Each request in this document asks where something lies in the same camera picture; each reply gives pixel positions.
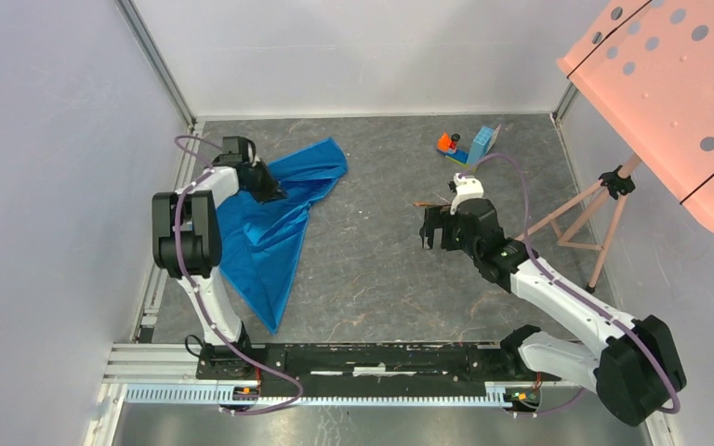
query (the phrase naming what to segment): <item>orange toy block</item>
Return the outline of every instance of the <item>orange toy block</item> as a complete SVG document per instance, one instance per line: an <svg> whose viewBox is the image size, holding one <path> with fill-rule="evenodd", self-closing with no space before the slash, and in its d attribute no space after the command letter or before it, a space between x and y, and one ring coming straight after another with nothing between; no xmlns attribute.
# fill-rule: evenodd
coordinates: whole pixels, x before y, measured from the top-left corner
<svg viewBox="0 0 714 446"><path fill-rule="evenodd" d="M439 138L439 142L436 144L436 148L440 151L450 151L450 136L446 133L442 133L442 137Z"/></svg>

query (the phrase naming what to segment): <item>blue toy block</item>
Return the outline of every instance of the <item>blue toy block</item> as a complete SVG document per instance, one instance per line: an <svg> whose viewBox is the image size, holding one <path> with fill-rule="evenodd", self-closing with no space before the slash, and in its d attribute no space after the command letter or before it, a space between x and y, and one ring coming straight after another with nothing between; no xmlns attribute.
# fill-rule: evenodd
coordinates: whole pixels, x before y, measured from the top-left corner
<svg viewBox="0 0 714 446"><path fill-rule="evenodd" d="M469 148L469 158L467 158L467 165L473 165L478 162L488 150L491 148L491 143L493 142L494 129L486 127L485 125L478 132L478 135L472 140L472 147Z"/></svg>
<svg viewBox="0 0 714 446"><path fill-rule="evenodd" d="M455 162L455 163L458 163L461 165L467 165L468 155L464 151L456 150L455 153L447 153L444 155L444 157L452 162Z"/></svg>

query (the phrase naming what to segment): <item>gray mat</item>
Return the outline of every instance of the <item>gray mat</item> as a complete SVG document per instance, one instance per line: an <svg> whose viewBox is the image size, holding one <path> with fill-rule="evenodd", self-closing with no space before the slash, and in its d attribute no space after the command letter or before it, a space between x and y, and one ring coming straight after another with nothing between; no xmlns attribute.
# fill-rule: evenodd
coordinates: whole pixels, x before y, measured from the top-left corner
<svg viewBox="0 0 714 446"><path fill-rule="evenodd" d="M533 222L576 194L574 180L547 115L417 116L210 122L205 138L252 138L271 161L333 137L347 154L349 173L311 210L294 288L277 335L242 299L232 303L256 342L496 340L526 323L569 334L534 306L483 280L466 255L423 251L414 201L452 198L447 182L462 167L434 151L442 134L459 133L469 147L482 125L502 130L492 151L515 157L527 173ZM202 147L204 156L214 150ZM196 173L202 167L197 166ZM523 200L516 174L497 160L476 177L510 236L522 230ZM567 224L575 215L565 216ZM596 253L558 247L550 228L533 238L549 263L585 284ZM594 243L587 229L575 242ZM610 298L605 278L596 296ZM165 287L155 343L178 343L202 332L179 285Z"/></svg>

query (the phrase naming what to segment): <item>wooden tripod leg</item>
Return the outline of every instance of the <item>wooden tripod leg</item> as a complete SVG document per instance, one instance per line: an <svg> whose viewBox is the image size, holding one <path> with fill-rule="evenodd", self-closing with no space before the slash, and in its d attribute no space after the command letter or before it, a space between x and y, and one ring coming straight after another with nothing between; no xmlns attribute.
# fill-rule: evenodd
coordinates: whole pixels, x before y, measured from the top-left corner
<svg viewBox="0 0 714 446"><path fill-rule="evenodd" d="M627 200L627 195L620 195L620 198L617 200L617 208L615 208L615 214L612 216L612 223L609 224L609 229L606 231L606 238L603 240L601 253L598 254L598 260L595 262L595 269L592 271L592 277L589 279L589 283L587 284L587 291L590 293L595 291L595 284L598 283L598 277L601 275L603 263L606 261L606 255L609 253L609 246L612 245L612 240L614 239L615 231L617 230L617 224L620 222L620 217L623 215L623 209L626 207Z"/></svg>
<svg viewBox="0 0 714 446"><path fill-rule="evenodd" d="M582 227L587 224L588 220L596 213L598 212L598 209L601 209L601 206L603 206L604 203L606 203L606 200L609 199L609 190L604 189L601 190L601 193L598 194L597 197L595 197L595 200L589 203L587 206L587 209L584 210L584 212L581 213L581 215L576 219L573 225L571 225L570 228L560 237L560 239L557 241L557 243L567 243L570 242L571 239L574 238L574 235L578 232L578 230L582 229Z"/></svg>
<svg viewBox="0 0 714 446"><path fill-rule="evenodd" d="M641 158L634 152L632 155L630 155L630 158L628 158L628 160L620 166L619 170L617 171L617 175L621 178L630 177L630 174L632 174L633 171L636 170L637 167L639 167L639 164L641 164ZM598 209L600 209L601 206L606 203L606 200L608 198L609 191L604 189L601 194L598 195L598 197L596 197L595 200L593 200L592 203L589 204L589 206L587 206L587 209L585 209L584 213L576 219L574 224L571 225L570 228L568 228L568 230L562 235L562 237L560 237L558 242L570 242L574 235L578 232L578 230L582 229L585 223L587 223L587 221L596 212L598 212Z"/></svg>
<svg viewBox="0 0 714 446"><path fill-rule="evenodd" d="M568 212L572 207L576 206L577 204L581 203L582 200L585 200L587 197L595 193L596 190L598 190L601 187L601 182L596 181L595 183L592 184L592 186L589 187L589 189L579 193L576 195L574 198L571 199L568 203L563 204L559 208L557 208L556 211L552 212L551 214L548 214L547 216L543 217L540 221L534 224L532 228L529 229L529 234L532 235L534 234L537 230L543 228L544 226L548 225L548 223L551 223L554 221L555 218L558 216L561 216L562 214ZM516 240L524 240L524 234L519 234L518 237L516 237Z"/></svg>

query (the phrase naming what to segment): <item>tripod stand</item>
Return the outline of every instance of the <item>tripod stand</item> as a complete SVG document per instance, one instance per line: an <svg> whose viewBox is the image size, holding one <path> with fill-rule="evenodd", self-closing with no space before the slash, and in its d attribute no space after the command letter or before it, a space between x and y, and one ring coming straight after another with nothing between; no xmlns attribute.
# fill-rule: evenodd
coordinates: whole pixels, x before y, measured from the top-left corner
<svg viewBox="0 0 714 446"><path fill-rule="evenodd" d="M588 189L584 190L580 194L576 195L571 201L563 204L556 211L545 216L542 220L534 224L532 228L529 229L530 235L535 233L537 230L543 228L547 224L551 224L554 228L554 232L557 234L557 244L559 246L567 246L577 249L591 249L598 251L598 260L595 262L595 269L592 271L592 277L589 279L585 290L588 293L595 292L595 284L598 282L598 277L601 275L601 269L603 269L603 263L606 261L606 254L609 251L609 246L612 244L612 239L615 237L615 231L617 229L617 223L620 221L620 217L623 215L623 208L625 208L626 200L628 199L628 194L636 189L636 185L633 184L633 180L630 178L630 174L641 164L641 159L639 155L634 153L628 160L618 166L612 172L606 172L602 174L598 181L593 183ZM593 199L587 209L581 213L581 215L576 219L573 225L570 226L565 232L560 230L560 226L557 224L557 217L561 216L577 204L581 203L583 200L587 199L589 196L593 195L598 189L603 188L601 193L598 194L595 199ZM617 206L615 208L615 214L612 217L612 222L609 224L609 229L606 231L606 237L603 239L603 244L586 244L586 243L573 243L574 235L584 227L585 223L593 216L601 206L603 206L609 197L617 200ZM524 236L519 235L516 240L523 240Z"/></svg>

